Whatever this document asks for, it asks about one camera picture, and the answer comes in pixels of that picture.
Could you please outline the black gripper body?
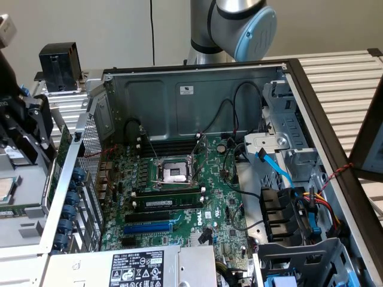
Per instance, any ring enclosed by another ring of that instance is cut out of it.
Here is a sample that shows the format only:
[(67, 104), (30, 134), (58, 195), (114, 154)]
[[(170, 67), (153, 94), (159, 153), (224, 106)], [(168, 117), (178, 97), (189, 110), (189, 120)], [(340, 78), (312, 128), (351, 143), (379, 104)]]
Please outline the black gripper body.
[(4, 140), (27, 141), (24, 134), (28, 120), (25, 98), (15, 72), (1, 52), (1, 137)]

